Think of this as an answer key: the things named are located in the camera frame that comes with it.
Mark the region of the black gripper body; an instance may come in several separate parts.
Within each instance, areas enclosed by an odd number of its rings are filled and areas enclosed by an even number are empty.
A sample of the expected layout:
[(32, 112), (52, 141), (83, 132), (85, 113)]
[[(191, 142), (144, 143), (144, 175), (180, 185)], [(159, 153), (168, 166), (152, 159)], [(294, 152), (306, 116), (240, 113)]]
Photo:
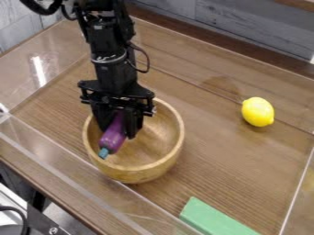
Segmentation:
[(154, 115), (155, 93), (138, 81), (138, 70), (132, 63), (95, 63), (96, 79), (80, 80), (81, 102), (92, 108), (98, 118), (111, 115), (115, 110), (135, 109), (143, 116)]

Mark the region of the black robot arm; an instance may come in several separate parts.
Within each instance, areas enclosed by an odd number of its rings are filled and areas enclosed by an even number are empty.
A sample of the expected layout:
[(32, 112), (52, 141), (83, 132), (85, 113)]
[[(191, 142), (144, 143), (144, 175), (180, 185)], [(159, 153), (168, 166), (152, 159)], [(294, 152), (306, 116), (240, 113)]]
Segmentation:
[(124, 0), (52, 0), (47, 7), (36, 0), (20, 2), (43, 16), (61, 12), (65, 19), (79, 23), (96, 71), (94, 80), (77, 83), (81, 102), (91, 106), (103, 130), (110, 128), (114, 115), (120, 112), (123, 131), (128, 138), (135, 138), (143, 118), (154, 115), (155, 93), (138, 82), (142, 69), (136, 67), (135, 52), (140, 48), (131, 41), (135, 22)]

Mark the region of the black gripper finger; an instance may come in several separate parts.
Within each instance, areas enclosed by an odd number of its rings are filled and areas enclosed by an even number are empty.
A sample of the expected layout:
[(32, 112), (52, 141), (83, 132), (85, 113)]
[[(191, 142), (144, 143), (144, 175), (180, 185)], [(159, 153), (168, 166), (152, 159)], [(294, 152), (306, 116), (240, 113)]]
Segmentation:
[(136, 137), (139, 130), (142, 129), (143, 115), (139, 109), (127, 107), (124, 111), (126, 119), (126, 134), (132, 140)]
[(98, 121), (98, 126), (102, 131), (106, 131), (115, 118), (116, 109), (108, 106), (94, 105), (92, 106), (94, 116)]

